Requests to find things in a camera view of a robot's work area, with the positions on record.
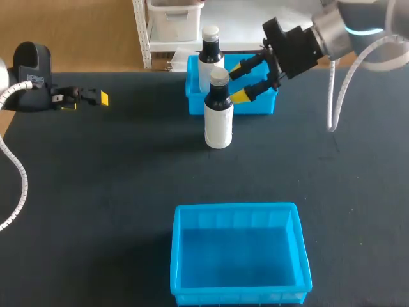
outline robotic arm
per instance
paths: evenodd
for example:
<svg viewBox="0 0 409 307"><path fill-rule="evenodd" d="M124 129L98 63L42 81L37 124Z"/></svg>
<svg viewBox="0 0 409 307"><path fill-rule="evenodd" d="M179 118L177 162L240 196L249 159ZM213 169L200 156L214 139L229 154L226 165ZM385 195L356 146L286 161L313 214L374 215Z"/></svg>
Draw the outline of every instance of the robotic arm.
<svg viewBox="0 0 409 307"><path fill-rule="evenodd" d="M254 101L270 87L277 90L283 74L292 79L316 66L324 56L335 61L352 51L360 54L373 42L391 34L409 39L409 1L338 0L314 15L312 22L308 29L296 27L287 33L276 18L263 24L264 49L240 62L230 77L235 80L248 74L264 60L270 73L267 80L233 94L234 103ZM409 62L409 45L390 43L370 56L375 63L364 62L366 68L392 70Z"/></svg>

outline table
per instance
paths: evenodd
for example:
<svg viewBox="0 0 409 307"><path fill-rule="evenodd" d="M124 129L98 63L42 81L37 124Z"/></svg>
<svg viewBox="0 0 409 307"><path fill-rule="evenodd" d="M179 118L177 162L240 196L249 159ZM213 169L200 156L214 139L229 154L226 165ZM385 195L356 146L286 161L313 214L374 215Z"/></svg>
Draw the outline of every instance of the table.
<svg viewBox="0 0 409 307"><path fill-rule="evenodd" d="M328 71L312 70L283 84L273 116L235 117L231 146L210 150L184 74L57 74L111 106L12 122L29 196L0 233L0 306L174 306L174 208L248 201L297 204L307 306L409 304L408 77L358 72L329 134ZM20 178L4 155L0 169L3 220Z"/></svg>

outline white shelf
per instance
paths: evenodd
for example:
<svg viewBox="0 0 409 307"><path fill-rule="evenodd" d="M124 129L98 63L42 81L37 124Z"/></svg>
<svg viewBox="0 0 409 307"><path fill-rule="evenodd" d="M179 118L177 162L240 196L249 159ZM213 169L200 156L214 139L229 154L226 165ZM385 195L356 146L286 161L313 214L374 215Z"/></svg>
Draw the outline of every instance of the white shelf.
<svg viewBox="0 0 409 307"><path fill-rule="evenodd" d="M207 0L201 10L201 28L215 24L220 29L223 51L258 50L265 37L263 23L277 17L282 29L312 25L311 15L322 10L320 0ZM191 42L159 42L155 25L148 33L153 52L175 51L183 47L200 51L201 38Z"/></svg>

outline blue plastic bin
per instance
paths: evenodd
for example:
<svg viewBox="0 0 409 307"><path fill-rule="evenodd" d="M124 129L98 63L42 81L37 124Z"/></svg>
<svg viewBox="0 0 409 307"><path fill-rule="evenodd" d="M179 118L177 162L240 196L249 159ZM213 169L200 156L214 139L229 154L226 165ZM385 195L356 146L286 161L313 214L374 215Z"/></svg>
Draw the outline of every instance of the blue plastic bin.
<svg viewBox="0 0 409 307"><path fill-rule="evenodd" d="M176 208L171 292L178 305L302 304L312 287L293 203Z"/></svg>
<svg viewBox="0 0 409 307"><path fill-rule="evenodd" d="M242 59L254 54L226 54L224 68L232 70ZM190 115L204 115L207 93L201 93L199 88L198 56L190 56L187 61L186 97L189 100ZM247 85L253 85L267 79L268 66L265 62L257 66L248 75L229 82L230 94L236 93ZM277 92L270 88L253 102L235 105L234 114L273 114Z"/></svg>

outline white bottle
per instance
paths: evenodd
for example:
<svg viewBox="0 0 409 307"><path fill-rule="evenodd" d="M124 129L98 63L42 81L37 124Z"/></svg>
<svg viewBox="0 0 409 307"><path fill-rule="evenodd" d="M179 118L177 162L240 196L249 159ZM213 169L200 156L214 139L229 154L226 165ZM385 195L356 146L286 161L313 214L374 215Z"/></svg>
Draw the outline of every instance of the white bottle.
<svg viewBox="0 0 409 307"><path fill-rule="evenodd" d="M210 91L204 100L204 138L214 149L230 145L233 127L233 103L228 89L229 72L221 67L210 74Z"/></svg>
<svg viewBox="0 0 409 307"><path fill-rule="evenodd" d="M219 47L217 26L205 26L202 30L203 48L199 53L200 91L209 92L210 72L214 67L224 67L224 54Z"/></svg>

